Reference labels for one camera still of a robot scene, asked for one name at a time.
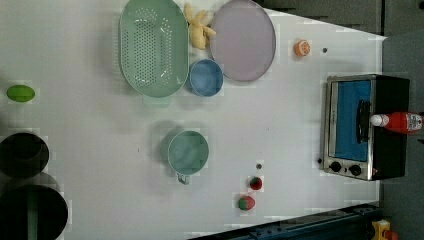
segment yellow object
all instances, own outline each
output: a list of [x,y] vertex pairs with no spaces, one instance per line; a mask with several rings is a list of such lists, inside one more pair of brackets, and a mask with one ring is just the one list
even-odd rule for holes
[[184,14],[187,22],[190,24],[190,40],[193,47],[201,50],[206,49],[206,45],[209,44],[209,37],[216,35],[216,32],[212,28],[207,27],[212,19],[206,19],[207,12],[205,10],[200,11],[193,18],[191,5],[189,3],[184,6]]
[[388,240],[387,238],[383,237],[383,233],[384,231],[390,230],[390,222],[381,220],[378,222],[372,222],[372,225],[375,229],[375,236],[372,238],[372,240]]

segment black pot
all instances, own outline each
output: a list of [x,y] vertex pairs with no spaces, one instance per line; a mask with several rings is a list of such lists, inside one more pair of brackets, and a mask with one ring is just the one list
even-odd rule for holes
[[0,239],[54,240],[67,220],[66,201],[46,186],[25,185],[0,198]]
[[13,178],[40,173],[49,161],[46,143],[32,133],[17,133],[0,143],[0,171]]

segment white bottle cap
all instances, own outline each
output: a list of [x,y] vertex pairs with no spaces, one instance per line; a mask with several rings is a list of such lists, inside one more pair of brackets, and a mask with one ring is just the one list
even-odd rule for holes
[[389,123],[389,118],[386,115],[373,115],[370,122],[376,127],[384,127]]
[[371,124],[379,127],[383,123],[383,118],[380,115],[373,115],[371,117]]

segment pink plate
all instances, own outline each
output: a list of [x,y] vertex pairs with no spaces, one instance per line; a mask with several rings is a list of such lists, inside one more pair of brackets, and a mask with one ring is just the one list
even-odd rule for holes
[[228,78],[252,81],[271,66],[275,31],[268,14],[250,0],[233,0],[215,15],[211,38],[212,56],[223,65]]

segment toaster oven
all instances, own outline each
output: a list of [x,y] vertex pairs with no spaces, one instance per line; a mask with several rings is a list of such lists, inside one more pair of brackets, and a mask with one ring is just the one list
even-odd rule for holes
[[405,174],[405,135],[373,127],[370,116],[408,111],[409,80],[382,75],[329,77],[325,172],[362,180]]

